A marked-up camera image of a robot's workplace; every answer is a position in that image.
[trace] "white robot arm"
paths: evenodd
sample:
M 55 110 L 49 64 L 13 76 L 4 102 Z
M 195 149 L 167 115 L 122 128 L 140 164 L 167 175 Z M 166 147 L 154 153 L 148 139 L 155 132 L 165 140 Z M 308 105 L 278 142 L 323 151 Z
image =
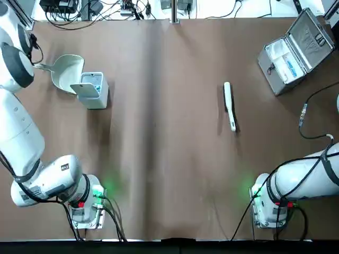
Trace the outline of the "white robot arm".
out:
M 98 196 L 105 190 L 93 175 L 82 174 L 74 155 L 44 165 L 44 138 L 31 116 L 13 94 L 33 82 L 31 42 L 13 10 L 0 1 L 0 159 L 12 174 L 11 196 L 17 206 L 59 197 L 75 227 L 102 228 L 104 211 Z
M 293 161 L 281 166 L 271 176 L 267 173 L 258 176 L 255 185 L 250 189 L 253 200 L 253 217 L 259 228 L 275 228 L 279 211 L 278 227 L 286 223 L 288 204 L 285 201 L 331 196 L 339 194 L 339 143 L 327 152 L 328 163 L 315 159 Z M 307 157 L 323 157 L 324 151 Z

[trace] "dustpan handle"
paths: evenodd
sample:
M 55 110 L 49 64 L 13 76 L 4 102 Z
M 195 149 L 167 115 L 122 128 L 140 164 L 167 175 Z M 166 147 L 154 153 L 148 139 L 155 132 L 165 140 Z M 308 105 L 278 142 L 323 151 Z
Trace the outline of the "dustpan handle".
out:
M 53 66 L 50 66 L 50 65 L 44 65 L 43 63 L 36 63 L 34 65 L 34 67 L 38 68 L 38 69 L 41 69 L 41 70 L 48 70 L 48 71 L 51 71 L 51 72 L 54 72 L 54 68 Z

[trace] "open aluminum case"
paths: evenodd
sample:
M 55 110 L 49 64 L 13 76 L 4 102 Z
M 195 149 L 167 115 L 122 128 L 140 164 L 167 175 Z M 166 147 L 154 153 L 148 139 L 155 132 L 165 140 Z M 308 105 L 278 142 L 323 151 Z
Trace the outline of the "open aluminum case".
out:
M 334 42 L 306 8 L 284 36 L 264 45 L 258 62 L 277 96 L 300 83 L 333 50 Z

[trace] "brown mat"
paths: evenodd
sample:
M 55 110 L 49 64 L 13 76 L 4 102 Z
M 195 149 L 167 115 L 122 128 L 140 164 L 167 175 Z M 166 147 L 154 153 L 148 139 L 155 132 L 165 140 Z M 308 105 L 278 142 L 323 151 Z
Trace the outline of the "brown mat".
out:
M 110 85 L 109 108 L 88 111 L 53 87 L 49 73 L 35 71 L 34 83 L 19 98 L 45 137 L 42 160 L 78 156 L 83 171 L 96 174 L 118 201 L 130 239 L 230 238 L 260 173 L 326 146 L 327 140 L 302 139 L 297 124 L 308 95 L 339 80 L 338 54 L 278 98 L 257 65 L 263 45 L 284 34 L 292 21 L 100 22 L 78 31 L 36 24 L 47 64 L 66 53 L 81 55 L 84 71 L 104 72 Z M 219 101 L 225 81 L 234 89 L 237 135 Z M 339 137 L 338 91 L 310 102 L 306 133 Z M 62 207 L 16 207 L 11 182 L 0 170 L 0 240 L 73 237 Z M 310 220 L 309 238 L 339 238 L 337 197 L 301 205 Z M 299 238 L 302 225 L 295 215 L 282 238 Z M 88 231 L 87 237 L 116 238 L 114 231 L 106 217 L 104 229 Z M 272 238 L 272 230 L 255 233 L 258 239 Z M 252 238 L 249 216 L 237 238 Z

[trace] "white dustpan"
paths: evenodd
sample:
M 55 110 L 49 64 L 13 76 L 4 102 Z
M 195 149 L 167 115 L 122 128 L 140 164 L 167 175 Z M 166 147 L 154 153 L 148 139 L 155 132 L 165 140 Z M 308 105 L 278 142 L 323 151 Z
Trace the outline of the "white dustpan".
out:
M 56 87 L 67 93 L 75 94 L 70 85 L 80 83 L 84 64 L 85 60 L 81 56 L 62 55 L 52 66 L 37 63 L 34 67 L 50 71 L 52 82 Z

